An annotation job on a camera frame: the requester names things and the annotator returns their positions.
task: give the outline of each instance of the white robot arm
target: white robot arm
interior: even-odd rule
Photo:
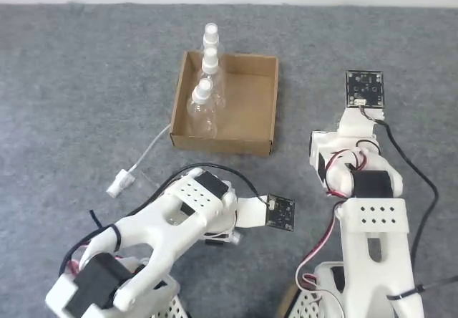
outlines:
[[[284,226],[274,227],[292,229],[291,202],[274,196],[238,199],[230,182],[194,168],[150,205],[95,236],[77,274],[62,274],[46,302],[65,318],[145,318],[167,307],[175,309],[170,302],[179,304],[179,286],[169,272],[194,243],[207,239],[237,244],[240,234],[234,230],[236,226],[272,225],[269,216],[285,217],[284,213],[288,216],[281,221]],[[152,248],[147,261],[113,255],[137,244]],[[182,312],[178,317],[186,316]]]
[[[315,290],[307,291],[298,282],[303,290],[286,316],[316,312],[320,318],[422,318],[419,294],[388,299],[409,291],[415,283],[406,204],[398,198],[402,177],[380,156],[373,131],[374,121],[384,119],[382,73],[348,71],[346,94],[347,108],[338,130],[313,131],[309,154],[327,193],[343,199],[334,213],[340,221],[344,260],[324,262],[308,278],[302,275],[298,281],[313,283]],[[378,258],[369,248],[373,241],[379,245]],[[298,278],[310,258],[299,266]]]

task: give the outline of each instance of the open cardboard box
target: open cardboard box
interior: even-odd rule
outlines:
[[[201,52],[186,52],[177,84],[170,137],[186,150],[269,155],[273,146],[278,90],[278,58],[225,54],[226,109],[215,139],[188,134],[186,103],[197,84]]]

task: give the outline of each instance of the perforated plastic bracket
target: perforated plastic bracket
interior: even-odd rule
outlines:
[[[337,217],[349,232],[409,232],[406,203],[401,198],[350,198]]]
[[[187,318],[186,311],[178,296],[175,296],[164,310],[156,312],[151,318]]]
[[[288,318],[321,318],[317,301],[312,294],[301,291]]]
[[[193,178],[184,179],[170,186],[166,193],[177,196],[207,220],[217,216],[223,209],[223,202]]]

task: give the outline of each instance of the circuit board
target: circuit board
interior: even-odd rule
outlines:
[[[382,71],[346,72],[346,106],[348,108],[384,108],[384,77]]]
[[[294,229],[294,201],[269,194],[267,203],[266,226],[292,232]]]

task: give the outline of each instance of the clear plastic bottle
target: clear plastic bottle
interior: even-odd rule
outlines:
[[[202,138],[215,138],[216,111],[215,100],[212,96],[213,84],[211,79],[202,78],[194,88],[187,101],[190,134]]]
[[[213,84],[213,97],[216,109],[221,111],[226,106],[225,73],[219,66],[218,51],[215,47],[208,47],[203,52],[202,68],[198,72],[198,80],[207,78]]]

